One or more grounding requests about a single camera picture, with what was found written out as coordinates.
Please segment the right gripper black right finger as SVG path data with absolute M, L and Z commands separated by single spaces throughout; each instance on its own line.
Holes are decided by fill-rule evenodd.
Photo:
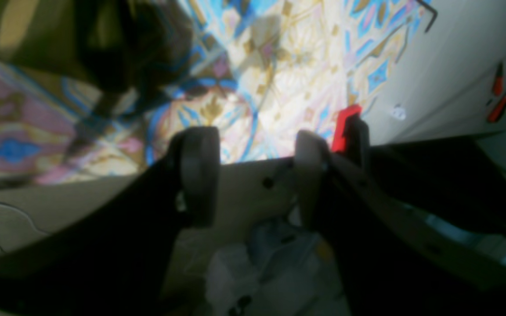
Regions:
M 506 267 L 448 240 L 398 201 L 459 228 L 506 237 L 506 207 L 452 188 L 364 143 L 359 160 L 302 130 L 301 220 L 331 246 L 354 316 L 506 316 Z

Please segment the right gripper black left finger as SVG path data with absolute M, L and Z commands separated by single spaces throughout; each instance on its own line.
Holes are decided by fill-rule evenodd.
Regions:
M 217 128 L 177 133 L 163 158 L 90 216 L 0 257 L 0 310 L 151 315 L 181 230 L 213 224 L 219 170 Z

